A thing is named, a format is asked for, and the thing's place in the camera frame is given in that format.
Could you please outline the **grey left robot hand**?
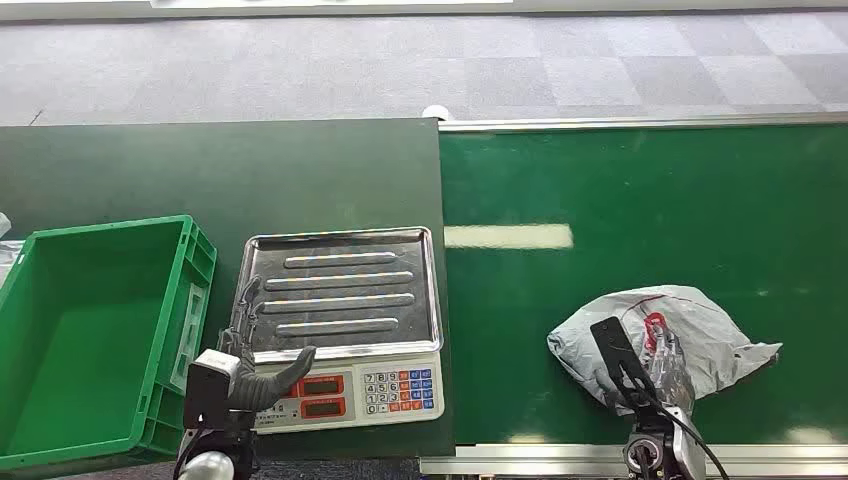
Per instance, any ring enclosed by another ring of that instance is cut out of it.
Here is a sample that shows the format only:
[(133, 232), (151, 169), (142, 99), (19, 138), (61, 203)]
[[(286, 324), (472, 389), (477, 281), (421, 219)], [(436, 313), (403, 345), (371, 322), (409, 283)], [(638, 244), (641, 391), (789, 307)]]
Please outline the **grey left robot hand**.
[(261, 376), (255, 370), (252, 350), (258, 320), (256, 297), (263, 286), (260, 276), (251, 277), (236, 298), (231, 324), (219, 334), (218, 350), (240, 360), (233, 391), (225, 402), (228, 410), (260, 412), (271, 408), (312, 368), (315, 346), (305, 346), (296, 360), (275, 376)]

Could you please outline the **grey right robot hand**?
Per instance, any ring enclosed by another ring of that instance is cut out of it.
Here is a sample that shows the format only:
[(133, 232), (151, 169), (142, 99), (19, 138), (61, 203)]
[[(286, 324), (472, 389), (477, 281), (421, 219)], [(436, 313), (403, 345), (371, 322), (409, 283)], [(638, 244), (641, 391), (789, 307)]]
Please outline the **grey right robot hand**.
[(678, 336), (660, 320), (643, 323), (643, 333), (631, 339), (617, 317), (590, 327), (606, 373), (598, 377), (602, 402), (619, 415), (648, 404), (647, 392), (663, 406), (691, 415), (695, 389)]

